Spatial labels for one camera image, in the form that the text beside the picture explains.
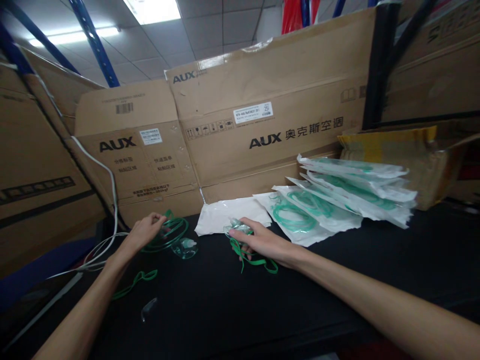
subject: white cable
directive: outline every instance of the white cable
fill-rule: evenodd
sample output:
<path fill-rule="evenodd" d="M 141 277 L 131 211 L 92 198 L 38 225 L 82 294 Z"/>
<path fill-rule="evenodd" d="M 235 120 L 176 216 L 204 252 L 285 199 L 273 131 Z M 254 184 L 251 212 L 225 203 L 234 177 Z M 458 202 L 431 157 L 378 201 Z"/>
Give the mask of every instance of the white cable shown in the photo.
<path fill-rule="evenodd" d="M 83 264 L 80 265 L 79 267 L 75 268 L 75 269 L 72 269 L 72 270 L 68 270 L 68 271 L 64 271 L 64 272 L 61 272 L 61 273 L 58 273 L 56 275 L 53 275 L 53 276 L 50 276 L 48 279 L 51 279 L 51 278 L 55 278 L 57 276 L 60 276 L 60 275 L 63 275 L 63 274 L 67 274 L 67 273 L 70 273 L 70 272 L 73 272 L 73 271 L 81 271 L 81 270 L 88 270 L 89 268 L 93 268 L 95 266 L 99 266 L 99 265 L 103 265 L 105 266 L 105 263 L 106 261 L 101 261 L 101 262 L 97 262 L 97 263 L 93 263 L 95 260 L 97 260 L 98 258 L 100 258 L 103 254 L 105 254 L 109 249 L 110 247 L 112 246 L 112 244 L 114 243 L 115 241 L 115 237 L 119 236 L 119 235 L 128 235 L 128 232 L 119 232 L 117 233 L 117 230 L 118 230 L 118 226 L 119 226 L 119 207 L 118 207 L 118 201 L 117 201 L 117 188 L 115 186 L 115 177 L 114 177 L 114 174 L 113 172 L 107 167 L 105 166 L 104 164 L 102 164 L 100 161 L 98 161 L 96 158 L 94 158 L 92 155 L 90 155 L 87 150 L 85 150 L 85 148 L 82 146 L 82 144 L 80 143 L 80 141 L 78 141 L 78 139 L 75 137 L 75 136 L 72 136 L 71 137 L 73 139 L 73 141 L 75 141 L 75 143 L 78 145 L 78 147 L 80 148 L 80 150 L 83 151 L 83 153 L 88 157 L 90 158 L 93 162 L 97 163 L 98 165 L 100 165 L 102 168 L 104 168 L 105 170 L 108 171 L 108 173 L 110 174 L 110 179 L 111 179 L 111 192 L 112 192 L 112 195 L 113 195 L 113 208 L 114 208 L 114 225 L 113 225 L 113 235 L 110 236 L 109 238 L 106 238 L 105 240 L 103 240 L 102 242 L 100 242 L 99 244 L 97 244 L 89 253 L 88 255 L 85 257 L 85 259 L 83 260 Z M 108 246 L 100 253 L 97 255 L 97 253 L 100 251 L 100 249 L 102 248 L 102 246 L 104 244 L 107 243 L 107 241 L 110 240 L 110 243 L 108 244 Z M 90 256 L 90 254 L 93 253 L 93 258 L 89 261 L 86 262 L 87 258 Z M 98 269 L 94 269 L 94 270 L 91 270 L 91 271 L 97 271 L 97 270 L 100 270 L 103 268 L 100 267 Z"/>

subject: barcode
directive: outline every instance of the barcode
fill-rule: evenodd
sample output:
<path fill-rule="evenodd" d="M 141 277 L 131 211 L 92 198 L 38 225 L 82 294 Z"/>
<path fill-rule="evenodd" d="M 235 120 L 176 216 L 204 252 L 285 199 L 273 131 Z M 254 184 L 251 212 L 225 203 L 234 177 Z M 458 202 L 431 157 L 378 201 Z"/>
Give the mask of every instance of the barcode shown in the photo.
<path fill-rule="evenodd" d="M 126 104 L 115 105 L 117 114 L 128 114 L 134 110 L 134 103 L 129 102 Z"/>

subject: black tabletop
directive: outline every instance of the black tabletop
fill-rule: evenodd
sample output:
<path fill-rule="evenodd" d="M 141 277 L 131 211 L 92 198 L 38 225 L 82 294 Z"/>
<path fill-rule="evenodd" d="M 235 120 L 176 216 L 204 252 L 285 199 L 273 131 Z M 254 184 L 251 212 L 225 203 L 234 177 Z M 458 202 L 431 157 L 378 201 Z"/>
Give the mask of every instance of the black tabletop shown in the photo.
<path fill-rule="evenodd" d="M 186 236 L 198 253 L 182 260 L 170 250 L 140 253 L 119 289 L 139 271 L 158 269 L 108 308 L 91 359 L 300 359 L 332 351 L 373 328 L 334 295 L 293 270 L 270 274 L 242 264 L 223 234 L 198 238 L 198 215 Z M 284 236 L 274 223 L 271 229 Z M 312 245 L 313 252 L 473 320 L 480 308 L 480 221 L 440 204 L 416 211 L 410 228 L 364 219 L 360 229 Z M 29 359 L 95 279 L 87 273 L 7 353 Z M 142 323 L 141 309 L 156 308 Z"/>

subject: cardboard box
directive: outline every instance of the cardboard box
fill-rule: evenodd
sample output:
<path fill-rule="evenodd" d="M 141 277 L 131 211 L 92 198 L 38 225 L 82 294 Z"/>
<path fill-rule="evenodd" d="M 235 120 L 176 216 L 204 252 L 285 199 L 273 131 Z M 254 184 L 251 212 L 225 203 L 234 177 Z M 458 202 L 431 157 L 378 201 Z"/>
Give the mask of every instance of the cardboard box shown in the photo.
<path fill-rule="evenodd" d="M 323 153 L 319 156 L 338 159 L 340 154 L 340 151 L 334 151 Z M 292 184 L 286 177 L 298 178 L 300 173 L 305 172 L 306 171 L 300 168 L 299 164 L 295 161 L 294 163 L 271 170 L 261 171 L 253 175 L 221 182 L 216 185 L 205 186 L 201 188 L 201 192 L 207 204 L 216 203 L 220 200 L 248 198 L 253 194 L 270 193 L 274 185 L 290 186 Z"/>
<path fill-rule="evenodd" d="M 408 188 L 418 191 L 417 209 L 428 210 L 447 196 L 456 181 L 465 145 L 480 133 L 463 126 L 479 119 L 439 121 L 432 126 L 397 126 L 382 131 L 339 136 L 341 159 L 394 164 L 408 168 Z"/>
<path fill-rule="evenodd" d="M 200 214 L 204 200 L 199 189 L 181 192 L 169 196 L 135 202 L 120 206 L 120 214 L 126 225 L 132 228 L 135 222 L 150 213 L 165 214 L 168 210 L 177 218 Z"/>
<path fill-rule="evenodd" d="M 0 60 L 0 89 L 28 93 L 29 90 L 17 74 L 16 68 L 15 65 Z"/>
<path fill-rule="evenodd" d="M 0 89 L 0 219 L 91 190 L 31 95 Z"/>
<path fill-rule="evenodd" d="M 437 5 L 389 78 L 382 122 L 479 110 L 479 20 L 478 0 Z"/>
<path fill-rule="evenodd" d="M 258 174 L 290 175 L 298 153 L 334 151 L 338 135 L 361 127 L 375 16 L 370 8 L 166 71 L 199 184 L 223 189 L 207 202 L 279 185 Z"/>
<path fill-rule="evenodd" d="M 114 174 L 119 206 L 198 190 L 165 80 L 92 91 L 76 111 L 75 136 Z M 111 204 L 109 173 L 66 142 L 90 180 Z"/>
<path fill-rule="evenodd" d="M 105 217 L 99 198 L 13 67 L 0 64 L 0 278 Z"/>
<path fill-rule="evenodd" d="M 69 139 L 75 132 L 75 110 L 80 97 L 104 87 L 25 48 L 21 50 L 36 72 L 23 76 L 28 87 L 58 134 Z"/>
<path fill-rule="evenodd" d="M 94 193 L 10 225 L 0 225 L 0 279 L 105 218 Z"/>

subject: ceiling light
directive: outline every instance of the ceiling light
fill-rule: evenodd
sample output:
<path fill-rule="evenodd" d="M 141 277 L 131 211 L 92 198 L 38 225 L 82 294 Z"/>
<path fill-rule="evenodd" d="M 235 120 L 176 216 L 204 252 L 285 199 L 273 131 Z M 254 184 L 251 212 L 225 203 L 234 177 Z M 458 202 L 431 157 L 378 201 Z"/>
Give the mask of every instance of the ceiling light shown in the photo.
<path fill-rule="evenodd" d="M 104 27 L 96 29 L 96 33 L 101 38 L 107 38 L 113 35 L 117 35 L 120 32 L 120 29 L 117 27 Z M 83 31 L 69 32 L 64 34 L 47 36 L 48 40 L 51 41 L 54 45 L 78 43 L 82 41 L 87 41 L 87 36 Z M 32 39 L 28 41 L 31 45 L 36 48 L 43 48 L 44 45 L 37 39 Z"/>
<path fill-rule="evenodd" d="M 176 0 L 123 0 L 140 25 L 180 19 Z"/>

